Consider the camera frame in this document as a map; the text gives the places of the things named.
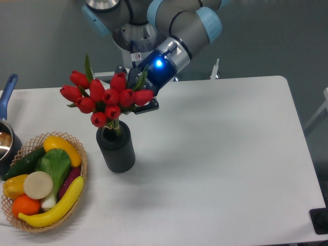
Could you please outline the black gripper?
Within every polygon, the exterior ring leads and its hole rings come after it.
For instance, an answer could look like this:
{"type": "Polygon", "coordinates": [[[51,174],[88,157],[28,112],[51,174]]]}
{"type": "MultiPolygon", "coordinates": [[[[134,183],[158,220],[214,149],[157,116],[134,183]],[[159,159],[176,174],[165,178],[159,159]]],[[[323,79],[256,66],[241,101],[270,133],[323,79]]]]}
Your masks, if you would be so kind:
{"type": "MultiPolygon", "coordinates": [[[[127,86],[129,89],[132,89],[135,86],[146,65],[148,65],[148,74],[144,83],[146,86],[144,90],[152,90],[154,92],[154,96],[157,96],[159,90],[176,75],[177,69],[165,56],[161,55],[160,51],[155,50],[139,65],[130,70],[127,79],[127,86]]],[[[123,65],[117,65],[114,73],[118,74],[121,72],[126,74],[126,68],[123,65]]],[[[159,103],[156,98],[153,98],[146,105],[135,108],[133,113],[138,115],[158,109],[159,103]]]]}

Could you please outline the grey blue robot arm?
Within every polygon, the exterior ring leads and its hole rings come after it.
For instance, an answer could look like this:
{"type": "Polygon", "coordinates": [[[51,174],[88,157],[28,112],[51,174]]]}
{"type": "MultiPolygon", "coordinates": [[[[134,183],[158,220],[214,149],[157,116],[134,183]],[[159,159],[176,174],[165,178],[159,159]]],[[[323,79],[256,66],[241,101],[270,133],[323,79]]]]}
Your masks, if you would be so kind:
{"type": "Polygon", "coordinates": [[[82,13],[101,36],[120,48],[129,88],[155,94],[221,33],[224,1],[86,1],[82,13]]]}

